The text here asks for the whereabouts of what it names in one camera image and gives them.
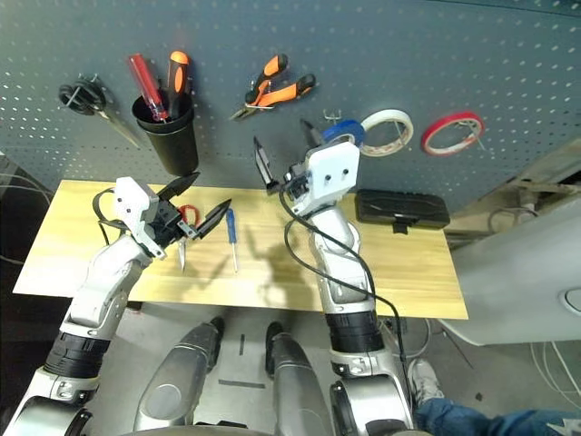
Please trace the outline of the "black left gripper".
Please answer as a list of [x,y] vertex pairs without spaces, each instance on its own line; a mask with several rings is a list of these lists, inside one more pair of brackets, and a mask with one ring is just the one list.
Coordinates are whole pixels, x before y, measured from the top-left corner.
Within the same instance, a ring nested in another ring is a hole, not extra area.
[[231,205],[231,199],[216,205],[205,216],[205,221],[196,228],[182,218],[179,210],[169,201],[189,189],[199,172],[178,177],[165,185],[158,193],[159,199],[149,199],[146,208],[146,248],[165,250],[169,245],[185,238],[203,239],[222,220]]

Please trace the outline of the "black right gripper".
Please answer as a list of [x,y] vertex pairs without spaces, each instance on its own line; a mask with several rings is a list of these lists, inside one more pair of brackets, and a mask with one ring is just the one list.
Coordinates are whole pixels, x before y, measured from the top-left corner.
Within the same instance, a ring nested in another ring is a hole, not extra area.
[[[309,148],[324,145],[321,132],[305,119],[300,119],[300,129]],[[271,173],[270,161],[256,136],[253,137],[256,167],[265,184],[267,195],[280,190],[280,202],[287,205],[310,205],[312,177],[305,162],[292,164],[280,183]]]

